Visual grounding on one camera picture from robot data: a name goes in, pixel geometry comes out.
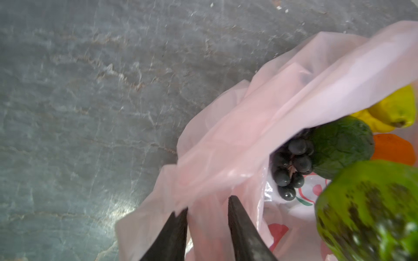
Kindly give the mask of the yellow green banana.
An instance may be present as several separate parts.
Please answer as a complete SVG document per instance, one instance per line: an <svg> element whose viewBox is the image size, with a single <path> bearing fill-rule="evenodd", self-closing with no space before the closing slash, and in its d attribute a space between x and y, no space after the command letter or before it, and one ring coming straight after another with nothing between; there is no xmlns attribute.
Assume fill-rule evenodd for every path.
<svg viewBox="0 0 418 261"><path fill-rule="evenodd" d="M416 119L414 88L411 84L406 85L367 110L374 118L391 127L410 127Z"/></svg>

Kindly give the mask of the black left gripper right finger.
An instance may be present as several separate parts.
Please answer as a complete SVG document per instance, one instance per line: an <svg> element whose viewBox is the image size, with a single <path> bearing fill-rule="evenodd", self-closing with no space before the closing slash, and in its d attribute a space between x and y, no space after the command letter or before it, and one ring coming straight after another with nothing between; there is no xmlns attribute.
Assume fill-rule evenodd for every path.
<svg viewBox="0 0 418 261"><path fill-rule="evenodd" d="M235 195L228 201L228 225L236 261L277 261Z"/></svg>

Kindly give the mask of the pink plastic bag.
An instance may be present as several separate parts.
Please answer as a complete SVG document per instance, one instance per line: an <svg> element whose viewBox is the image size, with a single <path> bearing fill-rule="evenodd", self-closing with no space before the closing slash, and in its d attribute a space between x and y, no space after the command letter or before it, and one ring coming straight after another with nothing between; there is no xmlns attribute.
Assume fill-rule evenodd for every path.
<svg viewBox="0 0 418 261"><path fill-rule="evenodd" d="M122 261L140 260L172 212L188 209L188 261L232 261L228 199L237 196L281 261L324 261L314 201L328 182L311 175L294 201L277 197L270 154L303 128L365 109L418 81L418 24L401 21L372 38L320 32L222 93L186 126L178 162L119 220Z"/></svg>

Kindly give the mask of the green bumpy fruit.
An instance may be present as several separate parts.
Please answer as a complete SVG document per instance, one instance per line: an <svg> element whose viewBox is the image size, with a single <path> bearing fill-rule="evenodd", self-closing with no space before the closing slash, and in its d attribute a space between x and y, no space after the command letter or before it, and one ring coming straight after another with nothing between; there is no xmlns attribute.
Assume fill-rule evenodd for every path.
<svg viewBox="0 0 418 261"><path fill-rule="evenodd" d="M371 128L352 116L315 128L308 140L314 148L313 172L325 179L332 180L342 169L358 161L368 161L374 154Z"/></svg>

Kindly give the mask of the yellow lemon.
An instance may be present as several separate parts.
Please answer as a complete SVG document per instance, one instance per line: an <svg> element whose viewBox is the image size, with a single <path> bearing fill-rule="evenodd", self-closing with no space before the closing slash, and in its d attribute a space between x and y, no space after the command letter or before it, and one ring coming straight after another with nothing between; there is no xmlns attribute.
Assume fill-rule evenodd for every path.
<svg viewBox="0 0 418 261"><path fill-rule="evenodd" d="M395 130L395 127L389 126L373 117L367 109L353 113L351 116L369 125L373 133L389 133Z"/></svg>

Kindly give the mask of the dark purple grape bunch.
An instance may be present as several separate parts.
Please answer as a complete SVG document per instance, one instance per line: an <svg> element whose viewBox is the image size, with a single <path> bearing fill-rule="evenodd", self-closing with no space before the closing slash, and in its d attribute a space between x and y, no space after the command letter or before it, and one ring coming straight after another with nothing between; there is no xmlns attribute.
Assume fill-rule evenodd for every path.
<svg viewBox="0 0 418 261"><path fill-rule="evenodd" d="M297 189L305 184L305 176L313 172L314 145L309 140L312 131L312 128L303 129L270 156L272 178L285 201L296 198Z"/></svg>

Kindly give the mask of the smooth green mango fruit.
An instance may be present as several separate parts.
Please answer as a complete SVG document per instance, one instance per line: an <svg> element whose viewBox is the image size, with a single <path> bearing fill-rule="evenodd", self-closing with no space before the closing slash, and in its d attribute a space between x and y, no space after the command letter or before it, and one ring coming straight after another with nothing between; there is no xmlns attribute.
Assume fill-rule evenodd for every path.
<svg viewBox="0 0 418 261"><path fill-rule="evenodd" d="M315 204L317 230L339 261L418 258L418 170L388 161L343 169Z"/></svg>

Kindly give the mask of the orange tangerine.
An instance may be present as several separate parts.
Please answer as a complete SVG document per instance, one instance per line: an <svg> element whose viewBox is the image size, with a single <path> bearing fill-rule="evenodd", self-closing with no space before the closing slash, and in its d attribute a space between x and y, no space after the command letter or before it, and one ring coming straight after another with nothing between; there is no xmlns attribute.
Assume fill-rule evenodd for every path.
<svg viewBox="0 0 418 261"><path fill-rule="evenodd" d="M416 154L412 144L390 133L377 134L374 139L374 154L371 160L385 160L413 166L416 163Z"/></svg>

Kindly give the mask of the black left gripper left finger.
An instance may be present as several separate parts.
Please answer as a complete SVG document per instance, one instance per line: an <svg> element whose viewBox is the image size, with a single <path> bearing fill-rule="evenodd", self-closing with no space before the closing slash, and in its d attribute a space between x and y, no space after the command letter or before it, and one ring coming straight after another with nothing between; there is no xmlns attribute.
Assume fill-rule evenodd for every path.
<svg viewBox="0 0 418 261"><path fill-rule="evenodd" d="M184 209L178 216L172 212L154 243L140 261L184 261L187 245L187 213Z"/></svg>

